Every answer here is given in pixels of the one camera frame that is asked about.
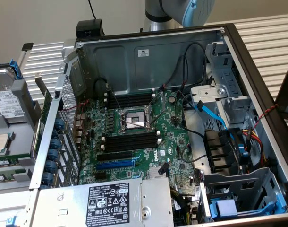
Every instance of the striped surface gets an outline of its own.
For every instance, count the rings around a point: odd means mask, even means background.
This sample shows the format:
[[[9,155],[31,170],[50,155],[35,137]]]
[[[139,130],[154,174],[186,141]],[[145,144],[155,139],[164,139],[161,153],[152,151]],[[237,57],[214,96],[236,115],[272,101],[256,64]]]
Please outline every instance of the striped surface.
[[[206,25],[234,23],[250,52],[265,84],[275,100],[288,70],[288,14]],[[63,72],[61,56],[63,42],[34,45],[27,52],[21,70],[34,100],[43,101],[35,84],[35,73],[40,72],[44,83],[53,93],[57,77]]]

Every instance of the motherboard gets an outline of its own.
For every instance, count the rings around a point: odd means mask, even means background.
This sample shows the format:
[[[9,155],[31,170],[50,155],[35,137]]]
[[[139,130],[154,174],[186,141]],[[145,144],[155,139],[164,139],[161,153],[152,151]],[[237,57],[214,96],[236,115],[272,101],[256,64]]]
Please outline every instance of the motherboard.
[[[183,162],[180,157],[181,151],[189,144],[189,137],[188,132],[180,128],[176,122],[176,96],[176,92],[167,90],[151,104],[150,116],[157,119],[149,129],[144,128],[147,106],[124,107],[123,103],[120,108],[109,109],[106,106],[110,106],[111,103],[106,105],[105,100],[85,101],[77,117],[77,127],[80,130],[76,131],[76,135],[81,139],[76,140],[79,140],[77,145],[82,157],[79,184],[160,177],[158,170],[167,163],[168,172],[163,176],[169,178],[170,186],[180,193],[193,194],[195,186],[199,184],[199,177],[193,179],[195,173],[192,164]],[[123,113],[126,116],[125,121],[122,119]],[[180,101],[177,103],[176,113],[178,117],[182,115]],[[156,139],[152,142],[152,147],[143,148],[141,144],[145,141],[148,146],[151,144],[150,138]],[[120,144],[116,141],[114,146],[103,143],[105,140],[115,139],[118,139]],[[134,143],[134,146],[127,146],[123,140],[129,144]],[[191,159],[191,148],[184,150],[183,157]],[[117,167],[117,154],[129,158],[134,164]]]

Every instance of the green motherboard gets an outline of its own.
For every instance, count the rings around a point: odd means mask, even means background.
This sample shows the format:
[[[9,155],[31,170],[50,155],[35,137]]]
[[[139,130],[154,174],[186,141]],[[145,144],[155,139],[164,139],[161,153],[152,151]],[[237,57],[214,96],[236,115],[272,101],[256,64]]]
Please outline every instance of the green motherboard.
[[[189,183],[189,177],[194,176],[194,169],[191,163],[183,162],[177,149],[184,149],[189,143],[188,132],[180,128],[172,119],[175,119],[175,105],[169,103],[169,97],[176,97],[176,92],[164,91],[164,96],[160,96],[158,100],[152,104],[152,112],[154,117],[159,115],[163,110],[163,97],[165,98],[165,111],[152,124],[154,130],[160,131],[161,143],[157,148],[139,149],[133,151],[133,157],[136,158],[135,167],[107,169],[104,172],[107,178],[103,180],[95,179],[95,173],[98,163],[97,156],[103,154],[100,149],[101,138],[105,133],[109,133],[110,127],[113,127],[111,136],[122,135],[120,132],[121,121],[118,114],[119,109],[108,110],[104,108],[103,100],[90,100],[87,105],[82,108],[82,113],[86,113],[88,120],[84,124],[83,132],[94,130],[93,137],[90,141],[83,133],[79,151],[82,157],[82,167],[80,171],[79,184],[98,183],[104,181],[116,181],[131,178],[148,179],[150,170],[159,169],[165,162],[169,164],[169,183],[170,186],[176,188],[180,193],[191,193],[195,191],[195,184]],[[182,103],[177,103],[178,118],[182,114]],[[113,118],[113,126],[108,125],[109,117]],[[133,129],[132,133],[137,133],[145,129]],[[185,150],[185,159],[191,159],[191,150]]]

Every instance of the warning label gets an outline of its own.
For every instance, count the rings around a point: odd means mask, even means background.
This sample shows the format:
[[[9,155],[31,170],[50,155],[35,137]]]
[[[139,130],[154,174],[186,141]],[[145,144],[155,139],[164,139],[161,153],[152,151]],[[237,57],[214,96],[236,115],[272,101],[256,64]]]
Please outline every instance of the warning label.
[[[88,227],[129,223],[129,183],[90,187],[86,213]]]
[[[0,91],[0,113],[5,118],[23,117],[23,111],[12,91]]]

